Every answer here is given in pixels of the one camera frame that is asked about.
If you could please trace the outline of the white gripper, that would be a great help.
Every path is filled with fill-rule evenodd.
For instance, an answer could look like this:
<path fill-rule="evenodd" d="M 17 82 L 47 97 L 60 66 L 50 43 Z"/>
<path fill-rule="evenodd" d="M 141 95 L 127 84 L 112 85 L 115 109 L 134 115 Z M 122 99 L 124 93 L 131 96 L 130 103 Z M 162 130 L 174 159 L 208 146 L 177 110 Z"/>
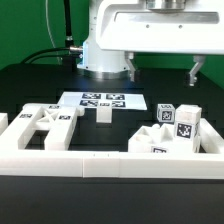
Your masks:
<path fill-rule="evenodd" d="M 194 86 L 205 55 L 224 55 L 224 0 L 104 0 L 96 42 L 102 49 L 130 51 L 125 60 L 132 82 L 133 52 L 192 54 L 188 77 Z"/>

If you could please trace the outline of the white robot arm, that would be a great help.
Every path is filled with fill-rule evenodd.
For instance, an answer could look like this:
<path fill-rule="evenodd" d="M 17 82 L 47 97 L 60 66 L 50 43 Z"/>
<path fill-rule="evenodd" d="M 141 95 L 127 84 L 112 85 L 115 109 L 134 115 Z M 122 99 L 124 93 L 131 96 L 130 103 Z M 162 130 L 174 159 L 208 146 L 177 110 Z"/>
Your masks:
<path fill-rule="evenodd" d="M 224 0 L 89 0 L 78 68 L 97 79 L 135 77 L 136 52 L 191 54 L 189 84 L 208 55 L 224 55 Z"/>

